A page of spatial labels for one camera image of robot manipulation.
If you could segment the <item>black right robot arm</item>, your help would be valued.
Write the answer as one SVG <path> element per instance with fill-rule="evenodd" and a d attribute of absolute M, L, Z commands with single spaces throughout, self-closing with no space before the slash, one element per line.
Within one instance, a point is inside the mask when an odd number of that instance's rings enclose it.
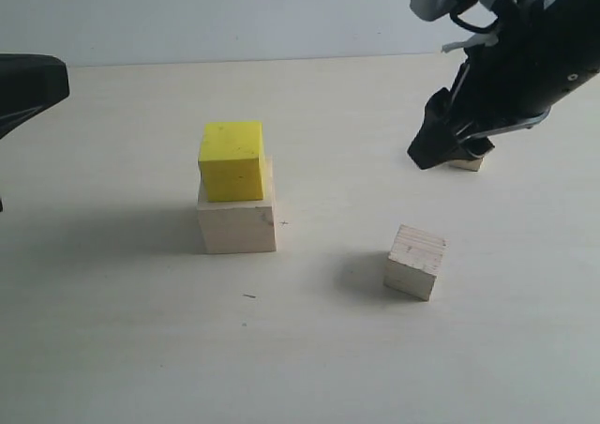
<path fill-rule="evenodd" d="M 491 137 L 537 126 L 599 73 L 599 0 L 411 0 L 410 9 L 472 34 L 443 48 L 466 58 L 427 101 L 407 149 L 421 170 L 482 159 Z"/>

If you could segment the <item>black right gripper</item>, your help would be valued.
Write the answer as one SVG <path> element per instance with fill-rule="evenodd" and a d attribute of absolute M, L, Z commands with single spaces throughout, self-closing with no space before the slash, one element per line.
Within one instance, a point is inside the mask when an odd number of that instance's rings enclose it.
<path fill-rule="evenodd" d="M 407 149 L 419 169 L 483 159 L 488 136 L 535 126 L 599 73 L 599 0 L 526 0 L 497 28 L 497 43 L 467 51 L 453 98 L 443 87 L 427 101 Z"/>

